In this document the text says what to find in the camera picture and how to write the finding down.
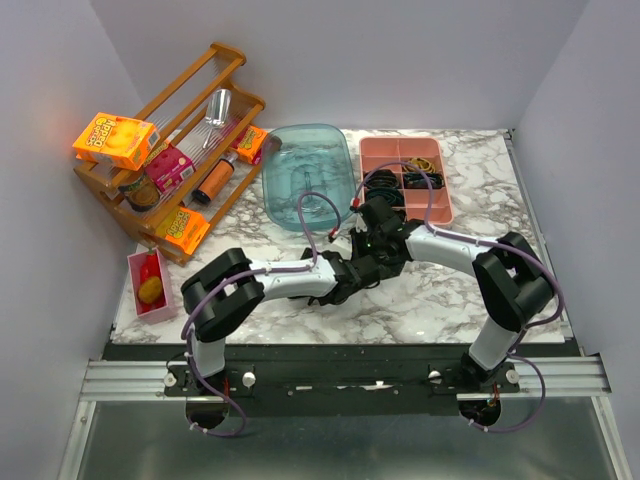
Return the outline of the dark patterned necktie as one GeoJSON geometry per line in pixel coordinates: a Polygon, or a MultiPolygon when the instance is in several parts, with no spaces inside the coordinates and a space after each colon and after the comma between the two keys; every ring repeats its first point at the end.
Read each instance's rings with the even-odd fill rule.
{"type": "Polygon", "coordinates": [[[405,262],[401,260],[385,261],[376,264],[376,279],[383,281],[398,277],[405,266],[405,262]]]}

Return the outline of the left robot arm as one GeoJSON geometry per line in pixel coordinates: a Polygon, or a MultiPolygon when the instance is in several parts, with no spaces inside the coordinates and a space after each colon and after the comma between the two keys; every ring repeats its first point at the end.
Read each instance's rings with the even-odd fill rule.
{"type": "Polygon", "coordinates": [[[188,384],[201,395],[220,387],[226,339],[258,305],[284,298],[339,305],[388,273],[372,255],[349,260],[335,251],[306,248],[299,260],[258,261],[241,248],[223,252],[181,286],[188,314],[182,336],[194,361],[188,384]]]}

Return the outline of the teal transparent plastic tray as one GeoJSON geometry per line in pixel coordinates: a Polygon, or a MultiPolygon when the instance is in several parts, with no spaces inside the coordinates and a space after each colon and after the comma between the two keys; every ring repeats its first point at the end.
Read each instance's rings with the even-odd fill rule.
{"type": "Polygon", "coordinates": [[[272,130],[262,144],[269,219],[288,231],[329,230],[351,216],[355,176],[345,135],[327,124],[272,130]]]}

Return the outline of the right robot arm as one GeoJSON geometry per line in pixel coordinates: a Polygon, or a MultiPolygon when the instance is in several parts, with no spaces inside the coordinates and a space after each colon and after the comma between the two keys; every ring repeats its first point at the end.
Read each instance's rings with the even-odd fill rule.
{"type": "Polygon", "coordinates": [[[350,232],[352,259],[363,259],[371,277],[365,285],[400,276],[409,262],[445,266],[476,279],[487,320],[463,354],[459,370],[462,384],[471,391],[494,383],[530,320],[552,299],[561,298],[557,280],[519,233],[491,240],[438,230],[416,219],[402,220],[380,197],[364,203],[354,199],[351,210],[366,226],[350,232]]]}

